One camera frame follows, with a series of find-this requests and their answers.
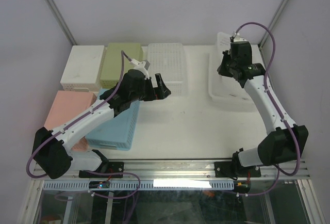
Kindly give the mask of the white bottom basket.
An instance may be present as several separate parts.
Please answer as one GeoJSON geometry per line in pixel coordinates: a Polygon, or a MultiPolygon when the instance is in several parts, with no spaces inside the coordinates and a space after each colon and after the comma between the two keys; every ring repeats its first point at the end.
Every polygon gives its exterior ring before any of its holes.
{"type": "MultiPolygon", "coordinates": [[[[230,49],[231,35],[219,32],[215,46],[209,57],[209,74],[208,74],[208,93],[211,99],[225,108],[237,111],[253,112],[256,106],[251,97],[241,87],[240,83],[234,78],[221,76],[217,73],[220,66],[223,51],[230,49]]],[[[257,45],[252,47],[252,63],[260,63],[264,65],[259,48],[257,45]]]]}

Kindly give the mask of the clear perforated basket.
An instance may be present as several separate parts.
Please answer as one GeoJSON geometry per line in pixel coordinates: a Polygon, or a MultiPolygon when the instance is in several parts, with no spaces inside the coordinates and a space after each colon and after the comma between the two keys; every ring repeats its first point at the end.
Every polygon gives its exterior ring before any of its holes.
{"type": "Polygon", "coordinates": [[[150,63],[149,74],[156,83],[155,74],[161,74],[172,96],[188,94],[187,63],[181,43],[151,43],[147,47],[146,59],[150,63]]]}

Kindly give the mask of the green perforated basket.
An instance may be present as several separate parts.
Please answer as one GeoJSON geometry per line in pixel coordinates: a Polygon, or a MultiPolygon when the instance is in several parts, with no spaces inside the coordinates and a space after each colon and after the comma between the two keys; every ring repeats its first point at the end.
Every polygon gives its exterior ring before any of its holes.
{"type": "Polygon", "coordinates": [[[131,59],[142,61],[143,49],[140,43],[109,43],[100,74],[100,84],[104,89],[114,87],[120,78],[122,68],[121,51],[131,59]]]}

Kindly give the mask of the blue basket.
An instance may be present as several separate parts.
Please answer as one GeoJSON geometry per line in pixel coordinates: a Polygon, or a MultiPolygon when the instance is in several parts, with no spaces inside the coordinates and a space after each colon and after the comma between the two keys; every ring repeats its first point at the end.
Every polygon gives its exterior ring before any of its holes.
{"type": "Polygon", "coordinates": [[[140,102],[135,101],[130,108],[117,117],[104,122],[85,136],[93,148],[128,151],[131,149],[135,133],[140,102]]]}

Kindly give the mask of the white perforated basket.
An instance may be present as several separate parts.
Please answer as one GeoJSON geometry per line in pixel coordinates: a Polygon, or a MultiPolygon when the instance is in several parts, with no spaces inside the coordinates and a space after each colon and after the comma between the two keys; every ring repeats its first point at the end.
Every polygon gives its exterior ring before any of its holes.
{"type": "Polygon", "coordinates": [[[66,91],[97,92],[106,48],[103,45],[74,45],[60,83],[66,91]]]}

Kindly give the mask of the pink perforated basket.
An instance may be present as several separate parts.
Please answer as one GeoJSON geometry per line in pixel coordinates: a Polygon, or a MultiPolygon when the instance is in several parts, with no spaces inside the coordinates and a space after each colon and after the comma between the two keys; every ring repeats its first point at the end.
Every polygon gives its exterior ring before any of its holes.
{"type": "Polygon", "coordinates": [[[92,92],[59,90],[54,98],[44,127],[48,130],[63,125],[88,109],[96,101],[92,92]]]}

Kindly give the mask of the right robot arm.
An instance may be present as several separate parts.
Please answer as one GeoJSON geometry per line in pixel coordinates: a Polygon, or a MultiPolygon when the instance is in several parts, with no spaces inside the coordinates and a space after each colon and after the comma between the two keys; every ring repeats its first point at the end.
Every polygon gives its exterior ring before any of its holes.
{"type": "Polygon", "coordinates": [[[222,54],[218,74],[235,79],[250,96],[267,134],[257,147],[233,154],[231,172],[242,176],[253,166],[277,166],[290,161],[296,161],[298,167],[308,137],[307,127],[297,125],[286,113],[270,85],[264,66],[252,62],[249,42],[232,40],[229,50],[222,54]]]}

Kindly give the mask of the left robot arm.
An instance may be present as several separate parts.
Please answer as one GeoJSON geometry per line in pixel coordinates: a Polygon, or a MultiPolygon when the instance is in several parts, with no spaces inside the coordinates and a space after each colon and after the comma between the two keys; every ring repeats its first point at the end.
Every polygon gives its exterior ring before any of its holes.
{"type": "Polygon", "coordinates": [[[95,128],[118,117],[136,101],[163,100],[171,95],[161,74],[155,75],[157,86],[141,71],[131,69],[122,75],[115,87],[105,91],[88,109],[73,120],[52,130],[45,127],[35,133],[32,154],[44,176],[58,179],[70,170],[91,171],[102,177],[108,171],[106,157],[98,150],[76,152],[73,146],[95,128]]]}

